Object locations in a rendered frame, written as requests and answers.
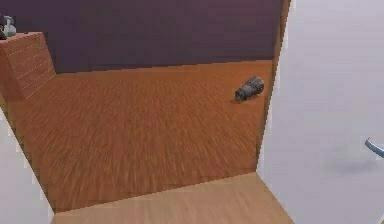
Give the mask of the white room door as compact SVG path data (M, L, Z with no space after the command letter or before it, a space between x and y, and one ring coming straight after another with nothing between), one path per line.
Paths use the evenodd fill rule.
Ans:
M259 175L295 224L382 224L384 0L292 0Z

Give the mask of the dark round object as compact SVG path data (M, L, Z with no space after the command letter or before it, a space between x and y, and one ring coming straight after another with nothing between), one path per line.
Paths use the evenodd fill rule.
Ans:
M4 27L6 25L6 20L4 19L4 16L0 14L0 40L6 40L7 36L4 33Z

